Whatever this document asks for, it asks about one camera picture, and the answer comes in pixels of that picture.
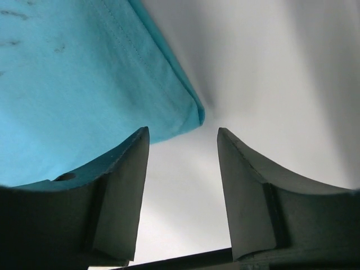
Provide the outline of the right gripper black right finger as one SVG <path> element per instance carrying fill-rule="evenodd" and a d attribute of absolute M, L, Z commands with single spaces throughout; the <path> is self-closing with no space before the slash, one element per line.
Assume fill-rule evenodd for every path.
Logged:
<path fill-rule="evenodd" d="M 233 259 L 359 261 L 359 191 L 292 172 L 227 128 L 218 157 Z"/>

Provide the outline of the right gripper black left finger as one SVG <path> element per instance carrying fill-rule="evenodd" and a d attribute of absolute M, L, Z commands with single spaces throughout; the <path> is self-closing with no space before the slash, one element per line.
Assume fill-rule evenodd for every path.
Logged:
<path fill-rule="evenodd" d="M 134 259 L 148 127 L 55 180 L 1 187 L 2 266 L 127 266 Z"/>

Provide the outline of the turquoise t shirt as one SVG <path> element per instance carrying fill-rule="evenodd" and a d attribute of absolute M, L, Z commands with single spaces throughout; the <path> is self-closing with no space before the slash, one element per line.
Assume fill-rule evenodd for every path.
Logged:
<path fill-rule="evenodd" d="M 151 143 L 205 119 L 140 1 L 1 2 L 1 184 L 53 180 L 148 127 Z"/>

